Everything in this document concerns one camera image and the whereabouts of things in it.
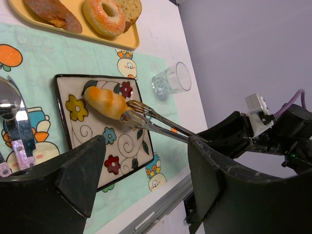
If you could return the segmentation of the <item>metal serving tongs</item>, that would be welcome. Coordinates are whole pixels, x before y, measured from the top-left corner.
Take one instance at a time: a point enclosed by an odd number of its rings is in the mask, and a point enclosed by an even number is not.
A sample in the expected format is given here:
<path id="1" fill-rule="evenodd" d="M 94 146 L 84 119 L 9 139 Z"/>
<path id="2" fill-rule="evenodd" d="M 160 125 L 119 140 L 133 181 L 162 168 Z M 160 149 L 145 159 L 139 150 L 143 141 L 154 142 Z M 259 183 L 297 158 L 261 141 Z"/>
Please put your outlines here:
<path id="1" fill-rule="evenodd" d="M 152 131 L 184 143 L 188 142 L 189 137 L 197 137 L 203 142 L 209 143 L 208 140 L 161 116 L 142 102 L 129 100 L 126 104 L 130 110 L 121 115 L 120 121 L 129 127 Z"/>

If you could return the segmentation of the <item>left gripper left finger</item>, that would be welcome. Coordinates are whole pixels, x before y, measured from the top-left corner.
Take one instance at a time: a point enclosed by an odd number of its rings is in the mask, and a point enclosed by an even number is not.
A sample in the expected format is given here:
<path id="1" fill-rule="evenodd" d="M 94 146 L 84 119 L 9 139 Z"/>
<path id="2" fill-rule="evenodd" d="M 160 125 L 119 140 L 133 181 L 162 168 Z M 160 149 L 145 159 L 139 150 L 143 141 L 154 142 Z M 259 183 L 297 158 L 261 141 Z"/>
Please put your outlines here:
<path id="1" fill-rule="evenodd" d="M 94 160 L 67 151 L 0 179 L 2 234 L 81 234 L 91 216 L 99 179 Z"/>

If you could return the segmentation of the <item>striped bread roll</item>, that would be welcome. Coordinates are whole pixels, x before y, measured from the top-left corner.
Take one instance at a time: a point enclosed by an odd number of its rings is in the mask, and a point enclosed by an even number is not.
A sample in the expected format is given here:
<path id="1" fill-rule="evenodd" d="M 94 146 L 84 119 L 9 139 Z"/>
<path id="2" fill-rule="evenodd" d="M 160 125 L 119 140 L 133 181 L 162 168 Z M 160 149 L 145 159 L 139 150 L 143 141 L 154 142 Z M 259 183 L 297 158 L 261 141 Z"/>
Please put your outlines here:
<path id="1" fill-rule="evenodd" d="M 90 86 L 85 90 L 84 99 L 99 113 L 114 120 L 119 120 L 126 111 L 133 111 L 123 96 L 96 86 Z"/>

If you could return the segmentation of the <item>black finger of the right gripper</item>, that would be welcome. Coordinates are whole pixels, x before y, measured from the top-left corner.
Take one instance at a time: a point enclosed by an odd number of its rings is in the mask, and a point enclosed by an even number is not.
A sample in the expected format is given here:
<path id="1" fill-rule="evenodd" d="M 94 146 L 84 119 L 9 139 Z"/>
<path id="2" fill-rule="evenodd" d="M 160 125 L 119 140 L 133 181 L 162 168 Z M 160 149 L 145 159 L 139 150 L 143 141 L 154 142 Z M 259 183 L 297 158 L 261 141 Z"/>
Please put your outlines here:
<path id="1" fill-rule="evenodd" d="M 223 121 L 198 135 L 206 139 L 215 151 L 235 159 L 250 149 L 254 132 L 249 117 L 234 111 Z"/>

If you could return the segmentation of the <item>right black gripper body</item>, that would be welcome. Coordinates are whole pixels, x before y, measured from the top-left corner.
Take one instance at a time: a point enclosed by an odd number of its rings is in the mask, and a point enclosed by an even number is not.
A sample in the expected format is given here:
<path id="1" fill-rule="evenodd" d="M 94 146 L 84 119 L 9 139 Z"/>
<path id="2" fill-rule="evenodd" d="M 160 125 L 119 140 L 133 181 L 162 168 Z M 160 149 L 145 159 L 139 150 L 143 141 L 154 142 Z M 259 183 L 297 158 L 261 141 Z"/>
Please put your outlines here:
<path id="1" fill-rule="evenodd" d="M 282 167 L 293 169 L 298 175 L 312 168 L 312 113 L 292 104 L 273 120 L 273 126 L 255 135 L 251 118 L 242 114 L 246 128 L 246 145 L 241 153 L 256 152 L 283 155 Z"/>

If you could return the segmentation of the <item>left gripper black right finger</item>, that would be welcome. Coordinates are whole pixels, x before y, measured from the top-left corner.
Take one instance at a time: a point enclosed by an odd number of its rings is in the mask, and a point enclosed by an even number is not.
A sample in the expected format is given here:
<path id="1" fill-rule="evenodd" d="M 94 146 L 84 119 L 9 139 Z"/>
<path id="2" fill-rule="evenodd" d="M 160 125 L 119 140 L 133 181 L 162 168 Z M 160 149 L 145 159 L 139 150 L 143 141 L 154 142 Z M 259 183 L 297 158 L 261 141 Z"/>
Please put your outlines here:
<path id="1" fill-rule="evenodd" d="M 197 215 L 208 234 L 309 234 L 312 172 L 278 178 L 248 168 L 197 137 L 188 142 Z"/>

